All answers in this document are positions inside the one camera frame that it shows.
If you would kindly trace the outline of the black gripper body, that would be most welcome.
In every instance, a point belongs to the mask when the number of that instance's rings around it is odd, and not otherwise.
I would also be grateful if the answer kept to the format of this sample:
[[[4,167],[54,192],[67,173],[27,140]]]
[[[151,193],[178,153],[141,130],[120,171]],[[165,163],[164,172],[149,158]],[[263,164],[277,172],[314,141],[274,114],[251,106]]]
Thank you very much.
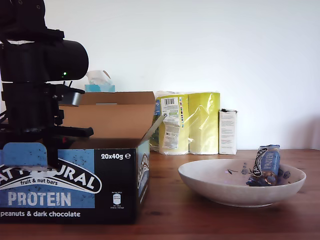
[[[84,90],[64,84],[4,83],[2,100],[6,110],[0,119],[0,146],[7,143],[41,142],[44,138],[65,136],[88,138],[91,127],[63,126],[64,111],[59,105],[77,106]]]

